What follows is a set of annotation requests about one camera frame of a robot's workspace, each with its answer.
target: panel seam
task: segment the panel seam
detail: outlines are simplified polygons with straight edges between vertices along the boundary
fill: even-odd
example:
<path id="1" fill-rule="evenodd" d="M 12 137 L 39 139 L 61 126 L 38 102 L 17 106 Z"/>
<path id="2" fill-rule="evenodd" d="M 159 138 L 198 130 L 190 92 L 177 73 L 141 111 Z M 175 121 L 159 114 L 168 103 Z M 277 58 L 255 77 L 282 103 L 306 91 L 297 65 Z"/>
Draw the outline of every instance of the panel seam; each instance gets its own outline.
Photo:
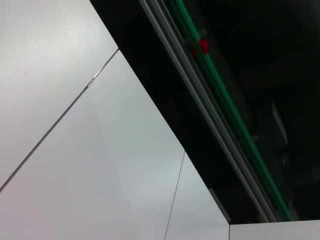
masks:
<path id="1" fill-rule="evenodd" d="M 112 56 L 106 61 L 103 67 L 94 75 L 91 81 L 85 86 L 85 88 L 80 92 L 80 94 L 73 100 L 73 102 L 67 107 L 67 109 L 62 113 L 62 115 L 55 121 L 55 123 L 49 128 L 49 130 L 44 134 L 44 136 L 40 139 L 40 141 L 33 147 L 33 149 L 28 153 L 28 155 L 22 160 L 22 162 L 18 165 L 18 167 L 13 171 L 13 173 L 9 176 L 9 178 L 4 182 L 4 184 L 0 187 L 0 194 L 5 189 L 5 187 L 9 184 L 9 182 L 14 178 L 14 176 L 18 173 L 18 171 L 22 168 L 22 166 L 26 163 L 26 161 L 31 157 L 31 155 L 36 151 L 36 149 L 41 145 L 41 143 L 46 139 L 46 137 L 51 133 L 51 131 L 58 125 L 61 119 L 67 114 L 67 112 L 73 107 L 73 105 L 77 102 L 77 100 L 84 94 L 84 92 L 91 86 L 91 84 L 96 80 L 98 75 L 102 72 L 102 70 L 107 66 L 107 64 L 112 60 L 112 58 L 119 51 L 119 48 L 112 54 Z"/>
<path id="2" fill-rule="evenodd" d="M 171 210 L 170 210 L 170 214 L 169 214 L 168 224 L 167 224 L 166 230 L 165 230 L 164 240 L 166 240 L 167 233 L 168 233 L 169 223 L 170 223 L 170 219 L 171 219 L 171 213 L 172 213 L 172 209 L 174 208 L 174 203 L 175 203 L 175 198 L 176 198 L 176 194 L 177 194 L 177 189 L 178 189 L 178 184 L 179 184 L 181 169 L 182 169 L 182 165 L 184 164 L 185 155 L 186 155 L 186 151 L 184 151 L 183 157 L 182 157 L 182 162 L 181 162 L 181 166 L 180 166 L 179 176 L 178 176 L 178 180 L 177 180 L 177 182 L 176 182 L 175 191 L 174 191 L 173 200 L 172 200 L 172 205 L 171 205 Z"/>

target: white wall panel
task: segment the white wall panel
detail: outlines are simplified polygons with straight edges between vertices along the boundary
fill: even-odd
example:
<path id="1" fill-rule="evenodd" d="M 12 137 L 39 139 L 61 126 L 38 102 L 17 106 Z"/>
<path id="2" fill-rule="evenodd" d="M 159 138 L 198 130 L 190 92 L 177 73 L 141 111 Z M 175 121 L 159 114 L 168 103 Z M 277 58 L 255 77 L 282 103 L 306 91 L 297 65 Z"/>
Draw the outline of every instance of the white wall panel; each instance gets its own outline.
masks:
<path id="1" fill-rule="evenodd" d="M 292 221 L 230 226 L 230 240 L 319 240 L 320 221 Z"/>
<path id="2" fill-rule="evenodd" d="M 0 186 L 117 48 L 89 0 L 0 1 Z"/>
<path id="3" fill-rule="evenodd" d="M 0 239 L 163 240 L 183 155 L 118 52 L 0 194 Z"/>
<path id="4" fill-rule="evenodd" d="M 229 224 L 187 154 L 165 240 L 228 240 Z"/>

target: red object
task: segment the red object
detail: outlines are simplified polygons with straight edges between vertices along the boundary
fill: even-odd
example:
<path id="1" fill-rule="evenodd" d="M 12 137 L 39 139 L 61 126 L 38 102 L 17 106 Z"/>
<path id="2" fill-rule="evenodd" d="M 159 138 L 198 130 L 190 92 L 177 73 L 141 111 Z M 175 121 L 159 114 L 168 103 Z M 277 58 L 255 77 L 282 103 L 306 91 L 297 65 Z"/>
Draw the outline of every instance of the red object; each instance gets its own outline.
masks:
<path id="1" fill-rule="evenodd" d="M 208 40 L 200 38 L 199 46 L 200 46 L 203 54 L 206 55 L 208 53 L 208 48 L 209 48 Z"/>

